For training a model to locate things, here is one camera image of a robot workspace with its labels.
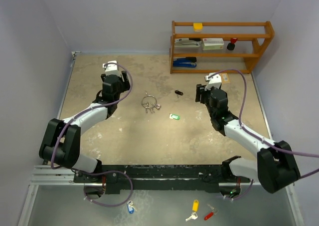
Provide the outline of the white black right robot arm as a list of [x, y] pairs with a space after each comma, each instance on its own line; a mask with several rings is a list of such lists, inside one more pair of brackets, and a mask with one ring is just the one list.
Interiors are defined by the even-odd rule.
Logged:
[[196, 86], [195, 101], [204, 104], [215, 131], [228, 137], [256, 157], [255, 161], [240, 156], [222, 162], [222, 178], [228, 182], [238, 177], [256, 180], [269, 193], [301, 179], [301, 174], [285, 141], [275, 142], [245, 127], [241, 120], [228, 109], [228, 96], [221, 88]]

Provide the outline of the black head key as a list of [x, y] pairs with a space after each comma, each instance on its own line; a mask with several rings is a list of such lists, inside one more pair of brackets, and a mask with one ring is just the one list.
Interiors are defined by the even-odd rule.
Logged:
[[179, 98], [180, 96], [183, 96], [183, 92], [181, 92], [179, 90], [175, 90], [174, 92], [175, 92], [177, 98]]

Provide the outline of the green tag key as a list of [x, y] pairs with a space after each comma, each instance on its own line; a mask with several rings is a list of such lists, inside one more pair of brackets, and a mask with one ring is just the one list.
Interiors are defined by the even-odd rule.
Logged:
[[174, 119], [174, 120], [180, 120], [180, 117], [178, 115], [175, 115], [175, 114], [170, 114], [169, 118]]

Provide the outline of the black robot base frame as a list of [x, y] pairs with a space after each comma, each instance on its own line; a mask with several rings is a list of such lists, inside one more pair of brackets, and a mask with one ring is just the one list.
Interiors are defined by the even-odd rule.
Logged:
[[85, 186], [104, 184], [106, 194], [122, 190], [204, 191], [219, 192], [219, 185], [248, 183], [246, 177], [233, 176], [226, 160], [220, 165], [102, 165], [103, 176], [91, 176], [76, 171], [75, 183]]

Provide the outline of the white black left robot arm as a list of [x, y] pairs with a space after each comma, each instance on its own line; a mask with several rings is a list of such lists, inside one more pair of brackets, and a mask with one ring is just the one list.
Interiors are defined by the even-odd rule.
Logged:
[[64, 167], [85, 172], [91, 182], [102, 178], [101, 161], [80, 153], [81, 136], [97, 123], [110, 118], [117, 109], [121, 94], [132, 90], [132, 76], [127, 71], [111, 71], [101, 75], [102, 90], [83, 111], [63, 120], [48, 122], [39, 149], [39, 157], [56, 169]]

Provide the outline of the metal keyring with keys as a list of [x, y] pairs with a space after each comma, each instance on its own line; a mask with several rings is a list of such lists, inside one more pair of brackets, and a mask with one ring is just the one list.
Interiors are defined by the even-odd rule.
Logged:
[[148, 94], [145, 91], [145, 96], [141, 100], [141, 106], [145, 109], [146, 113], [155, 113], [156, 110], [161, 109], [161, 105], [158, 103], [158, 100], [155, 96]]

